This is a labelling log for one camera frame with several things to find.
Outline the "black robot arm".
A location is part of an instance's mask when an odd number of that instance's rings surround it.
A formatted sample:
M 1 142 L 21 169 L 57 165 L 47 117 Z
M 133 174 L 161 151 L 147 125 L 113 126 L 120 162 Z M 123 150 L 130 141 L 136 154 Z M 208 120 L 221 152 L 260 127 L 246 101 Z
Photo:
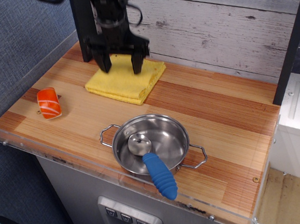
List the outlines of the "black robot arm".
M 144 58 L 149 53 L 149 40 L 133 34 L 127 17 L 128 0 L 90 0 L 96 9 L 96 22 L 102 33 L 87 37 L 88 46 L 98 67 L 108 73 L 110 54 L 131 55 L 134 74 L 140 74 Z

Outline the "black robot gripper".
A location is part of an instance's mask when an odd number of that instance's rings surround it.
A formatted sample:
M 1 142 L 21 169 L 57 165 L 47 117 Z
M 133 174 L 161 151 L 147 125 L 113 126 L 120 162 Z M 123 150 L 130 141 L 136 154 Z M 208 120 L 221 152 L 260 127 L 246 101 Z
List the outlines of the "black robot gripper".
M 140 74 L 144 57 L 149 53 L 149 40 L 133 34 L 127 19 L 114 27 L 102 27 L 97 32 L 99 43 L 93 45 L 92 55 L 101 71 L 108 73 L 111 69 L 110 54 L 132 54 L 134 74 Z

